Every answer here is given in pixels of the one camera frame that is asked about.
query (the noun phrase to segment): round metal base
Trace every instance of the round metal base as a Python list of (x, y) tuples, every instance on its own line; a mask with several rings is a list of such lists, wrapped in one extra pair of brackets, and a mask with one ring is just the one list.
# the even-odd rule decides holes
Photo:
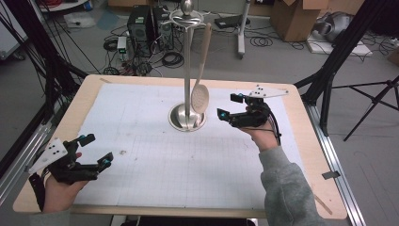
[(173, 128), (183, 131), (192, 132), (200, 129), (206, 121), (205, 113), (199, 114), (190, 110), (190, 116), (185, 116), (184, 103), (175, 105), (169, 111), (169, 122)]

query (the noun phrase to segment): cardboard box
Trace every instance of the cardboard box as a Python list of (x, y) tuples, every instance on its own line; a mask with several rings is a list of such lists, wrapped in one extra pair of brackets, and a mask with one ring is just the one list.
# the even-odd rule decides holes
[(394, 64), (396, 64), (397, 66), (399, 66), (399, 47), (396, 48), (391, 54), (390, 56), (388, 56), (388, 60)]
[(304, 41), (327, 6), (328, 0), (276, 0), (270, 23), (283, 40)]
[(320, 15), (323, 16), (326, 12), (341, 11), (351, 15), (356, 15), (364, 0), (329, 0), (328, 8), (322, 9)]
[(132, 7), (134, 5), (153, 5), (153, 0), (108, 0), (110, 7)]

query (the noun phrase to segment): wooden table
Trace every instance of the wooden table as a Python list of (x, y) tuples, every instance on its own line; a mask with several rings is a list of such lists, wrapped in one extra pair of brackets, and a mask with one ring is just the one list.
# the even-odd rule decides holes
[[(85, 79), (82, 87), (77, 92), (68, 111), (57, 127), (54, 137), (59, 137), (61, 140), (72, 140), (77, 137), (80, 126), (84, 122), (100, 87), (104, 83), (182, 87), (184, 80), (177, 78), (90, 75)], [(208, 88), (219, 89), (253, 89), (259, 84), (262, 87), (288, 90), (290, 94), (283, 96), (282, 100), (294, 132), (297, 148), (300, 151), (302, 162), (307, 172), (306, 176), (316, 199), (317, 210), (323, 218), (346, 218), (346, 210), (334, 180), (325, 180), (322, 176), (322, 173), (329, 171), (329, 167), (295, 86), (288, 84), (214, 80), (201, 80), (201, 83)], [(28, 182), (24, 185), (13, 208), (16, 212), (22, 213), (39, 212), (34, 192)], [(74, 205), (72, 211), (79, 214), (265, 218), (264, 211), (251, 210), (232, 211), (223, 209)]]

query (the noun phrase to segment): hand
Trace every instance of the hand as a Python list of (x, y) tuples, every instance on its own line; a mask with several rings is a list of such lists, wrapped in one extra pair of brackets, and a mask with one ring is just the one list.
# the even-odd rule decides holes
[(279, 146), (269, 121), (259, 127), (245, 127), (240, 128), (240, 130), (252, 137), (259, 148), (259, 152), (265, 152)]
[(53, 175), (46, 181), (46, 198), (43, 214), (49, 214), (69, 209), (79, 191), (88, 184), (88, 181), (75, 182), (72, 185), (59, 183)]

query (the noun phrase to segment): forearm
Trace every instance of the forearm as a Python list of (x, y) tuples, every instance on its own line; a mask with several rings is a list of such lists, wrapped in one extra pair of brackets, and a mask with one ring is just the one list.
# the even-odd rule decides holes
[(291, 163), (280, 146), (259, 154), (263, 164), (261, 180), (266, 190), (264, 207), (273, 225), (326, 225), (318, 215), (300, 167)]
[(51, 214), (36, 214), (29, 216), (30, 226), (69, 226), (70, 210), (60, 211)]

